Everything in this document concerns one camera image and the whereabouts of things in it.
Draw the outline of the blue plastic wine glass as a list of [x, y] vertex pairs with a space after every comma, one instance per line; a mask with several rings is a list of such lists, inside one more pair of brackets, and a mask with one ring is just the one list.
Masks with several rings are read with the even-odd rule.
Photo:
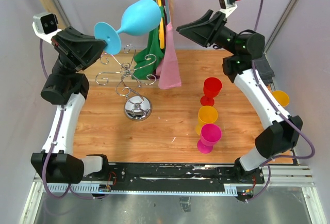
[[143, 36], [155, 29], [160, 19], [161, 12], [155, 1], [139, 0], [124, 11], [119, 29], [114, 29], [106, 22], [98, 22], [94, 26], [94, 37], [107, 43], [104, 48], [106, 53], [115, 55], [122, 47], [121, 33]]

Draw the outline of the red plastic wine glass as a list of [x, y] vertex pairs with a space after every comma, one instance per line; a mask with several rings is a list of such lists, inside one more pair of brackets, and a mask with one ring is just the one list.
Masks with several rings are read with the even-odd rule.
[[216, 77], [209, 77], [204, 81], [203, 93], [200, 99], [202, 106], [214, 106], [214, 98], [222, 89], [222, 82]]

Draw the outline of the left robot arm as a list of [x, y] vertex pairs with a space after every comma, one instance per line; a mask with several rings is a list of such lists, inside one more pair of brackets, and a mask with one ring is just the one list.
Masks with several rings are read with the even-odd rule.
[[54, 47], [58, 58], [41, 91], [42, 99], [57, 110], [48, 138], [41, 152], [32, 154], [31, 164], [45, 183], [78, 184], [90, 174], [103, 181], [110, 176], [105, 155], [79, 159], [72, 153], [78, 118], [89, 91], [89, 81], [82, 71], [100, 58], [107, 44], [71, 26], [51, 31], [36, 24], [32, 27], [36, 36]]

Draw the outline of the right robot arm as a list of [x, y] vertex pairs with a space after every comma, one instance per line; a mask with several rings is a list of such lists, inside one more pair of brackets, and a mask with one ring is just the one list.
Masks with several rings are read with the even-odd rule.
[[220, 47], [231, 56], [223, 58], [223, 73], [246, 96], [255, 109], [263, 131], [253, 149], [234, 162], [234, 178], [244, 183], [264, 163], [293, 149], [303, 121], [289, 114], [270, 93], [255, 66], [263, 55], [265, 38], [251, 29], [239, 33], [226, 27], [223, 12], [208, 10], [201, 18], [181, 25], [176, 31], [203, 47]]

